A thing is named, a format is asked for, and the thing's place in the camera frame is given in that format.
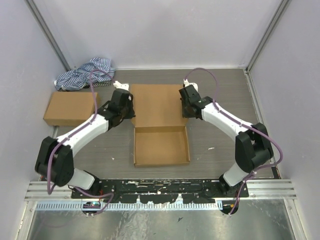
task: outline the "black mounting plate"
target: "black mounting plate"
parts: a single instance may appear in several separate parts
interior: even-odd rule
[[[111,203],[134,204],[139,200],[143,204],[174,203],[179,194],[184,204],[215,203],[214,198],[234,198],[237,189],[226,194],[219,190],[217,179],[101,179],[100,194],[113,192]],[[242,198],[249,197],[246,185],[241,191]],[[87,198],[75,189],[72,199]]]

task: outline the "cardboard box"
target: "cardboard box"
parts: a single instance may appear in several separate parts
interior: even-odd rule
[[[133,84],[134,165],[155,167],[190,163],[182,85]]]
[[[99,95],[95,93],[95,97],[99,106]],[[56,91],[51,95],[43,119],[51,126],[77,127],[94,111],[95,103],[91,92]]]

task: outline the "white wall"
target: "white wall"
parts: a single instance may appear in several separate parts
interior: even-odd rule
[[[292,1],[251,72],[305,226],[320,239],[320,3]]]
[[[34,0],[69,64],[245,67],[281,0]]]
[[[18,230],[41,141],[43,121],[64,69],[23,0],[0,2],[0,239]]]

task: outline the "enclosure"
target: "enclosure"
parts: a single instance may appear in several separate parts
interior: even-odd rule
[[[316,0],[3,0],[0,13],[1,239],[319,238]],[[43,120],[54,80],[95,57],[111,59],[113,80],[130,86],[182,85],[190,70],[211,70],[219,105],[241,120],[264,124],[283,161],[246,182],[231,216],[224,210],[237,205],[235,196],[186,203],[177,192],[170,203],[139,196],[87,217],[84,205],[100,200],[75,197],[67,185],[48,195],[35,163],[44,138],[73,129]],[[214,96],[217,86],[207,72],[194,71],[188,80],[197,83],[201,97]],[[114,87],[94,91],[103,104]],[[84,146],[74,166],[133,193],[164,182],[215,188],[235,163],[234,141],[196,118],[188,120],[186,132],[188,165],[135,167],[134,125],[124,120]],[[267,165],[280,157],[273,151]]]

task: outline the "gray floor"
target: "gray floor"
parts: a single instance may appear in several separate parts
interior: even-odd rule
[[[178,70],[121,70],[115,80],[129,84],[182,84],[187,69]],[[215,69],[219,81],[217,102],[237,117],[256,123],[252,98],[242,69]],[[207,72],[195,71],[190,82],[199,86],[202,97],[213,96],[215,82]],[[114,88],[96,88],[101,104],[110,100]],[[58,135],[70,131],[60,127]],[[86,145],[75,156],[76,168],[99,178],[218,178],[235,163],[235,144],[215,126],[199,119],[187,124],[190,164],[186,166],[135,168],[133,160],[134,126],[129,120],[102,134]],[[258,177],[273,177],[271,169],[261,170]]]

